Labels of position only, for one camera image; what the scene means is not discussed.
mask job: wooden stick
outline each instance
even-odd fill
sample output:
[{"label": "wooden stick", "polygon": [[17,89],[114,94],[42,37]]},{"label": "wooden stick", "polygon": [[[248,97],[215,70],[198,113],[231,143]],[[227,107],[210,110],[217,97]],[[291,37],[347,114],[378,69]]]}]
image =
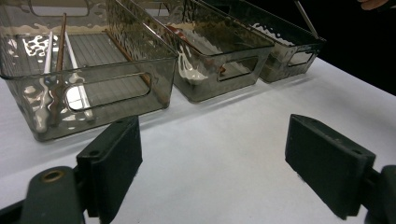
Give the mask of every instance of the wooden stick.
[{"label": "wooden stick", "polygon": [[[112,35],[107,29],[105,29],[105,33],[108,35],[108,37],[110,37],[111,41],[113,41],[113,43],[116,45],[116,47],[119,49],[119,51],[122,53],[122,55],[126,58],[126,60],[128,60],[129,62],[133,62],[134,59],[132,58],[131,55],[129,55],[128,51],[126,51],[126,49],[119,43],[119,41],[116,39],[116,37],[114,37],[114,35]],[[143,79],[143,81],[146,83],[146,85],[148,87],[150,87],[150,79],[148,75],[143,75],[141,76],[141,78]],[[161,93],[161,90],[158,90],[157,88],[152,86],[152,89],[157,93],[159,100],[165,104],[168,103],[167,98],[165,98],[163,96],[163,94]]]},{"label": "wooden stick", "polygon": [[64,20],[61,28],[61,39],[59,41],[58,61],[56,63],[56,71],[62,71],[64,65],[64,32],[66,31],[66,13],[64,13]]}]

